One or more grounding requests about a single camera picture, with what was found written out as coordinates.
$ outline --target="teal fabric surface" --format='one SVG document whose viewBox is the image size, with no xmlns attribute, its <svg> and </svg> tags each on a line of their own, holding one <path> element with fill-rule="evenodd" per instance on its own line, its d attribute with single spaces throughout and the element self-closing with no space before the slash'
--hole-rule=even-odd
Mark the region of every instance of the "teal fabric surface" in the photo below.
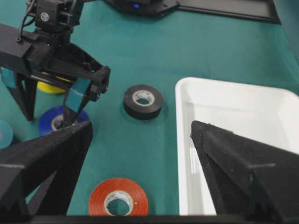
<svg viewBox="0 0 299 224">
<path fill-rule="evenodd" d="M 25 2 L 0 1 L 0 22 L 18 27 Z M 132 179 L 145 190 L 150 215 L 179 213 L 175 85 L 180 79 L 202 77 L 299 93 L 299 66 L 276 24 L 180 11 L 161 19 L 140 18 L 96 1 L 85 5 L 72 42 L 112 72 L 108 92 L 85 108 L 93 142 L 69 215 L 87 215 L 93 189 L 114 177 Z M 124 93 L 136 84 L 162 93 L 164 105 L 156 119 L 140 121 L 124 111 Z M 22 141 L 38 137 L 38 119 L 63 101 L 63 96 L 39 91 L 35 120 L 27 122 L 3 83 L 0 95 L 5 105 L 0 119 Z"/>
<path fill-rule="evenodd" d="M 290 46 L 299 59 L 299 1 L 274 0 L 274 3 Z"/>
</svg>

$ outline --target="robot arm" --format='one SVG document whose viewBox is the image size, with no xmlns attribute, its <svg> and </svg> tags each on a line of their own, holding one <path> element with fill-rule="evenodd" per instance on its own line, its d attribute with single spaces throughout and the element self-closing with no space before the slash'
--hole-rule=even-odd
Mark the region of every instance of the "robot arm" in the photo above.
<svg viewBox="0 0 299 224">
<path fill-rule="evenodd" d="M 2 81 L 27 120 L 33 119 L 37 81 L 66 90 L 64 126 L 108 89 L 110 69 L 70 42 L 83 5 L 83 0 L 29 0 L 19 29 L 0 24 Z M 28 16 L 33 19 L 25 23 Z M 33 22 L 35 31 L 23 32 Z"/>
</svg>

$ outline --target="cable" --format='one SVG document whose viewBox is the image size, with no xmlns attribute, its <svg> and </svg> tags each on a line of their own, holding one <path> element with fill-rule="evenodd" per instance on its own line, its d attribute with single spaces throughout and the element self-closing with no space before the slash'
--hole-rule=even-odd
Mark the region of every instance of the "cable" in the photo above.
<svg viewBox="0 0 299 224">
<path fill-rule="evenodd" d="M 25 25 L 23 26 L 24 27 L 27 27 L 27 26 L 30 26 L 32 23 L 34 23 L 36 21 L 35 18 L 32 18 L 32 20 L 30 20 L 28 23 L 25 23 Z"/>
<path fill-rule="evenodd" d="M 20 24 L 20 28 L 19 28 L 19 35 L 18 35 L 18 37 L 17 37 L 17 39 L 16 39 L 17 42 L 20 42 L 20 41 L 22 40 L 23 28 L 24 28 L 25 26 L 29 26 L 30 24 L 32 24 L 32 23 L 34 22 L 34 21 L 33 21 L 34 19 L 33 19 L 33 20 L 31 20 L 30 22 L 24 24 L 25 21 L 26 21 L 26 19 L 27 19 L 27 17 L 28 17 L 28 15 L 29 15 L 29 13 L 30 13 L 31 10 L 32 10 L 32 8 L 33 8 L 35 2 L 36 2 L 36 0 L 32 0 L 32 1 L 31 1 L 31 4 L 30 4 L 30 6 L 28 7 L 28 10 L 27 10 L 26 14 L 25 14 L 24 17 L 23 17 L 22 23 Z"/>
</svg>

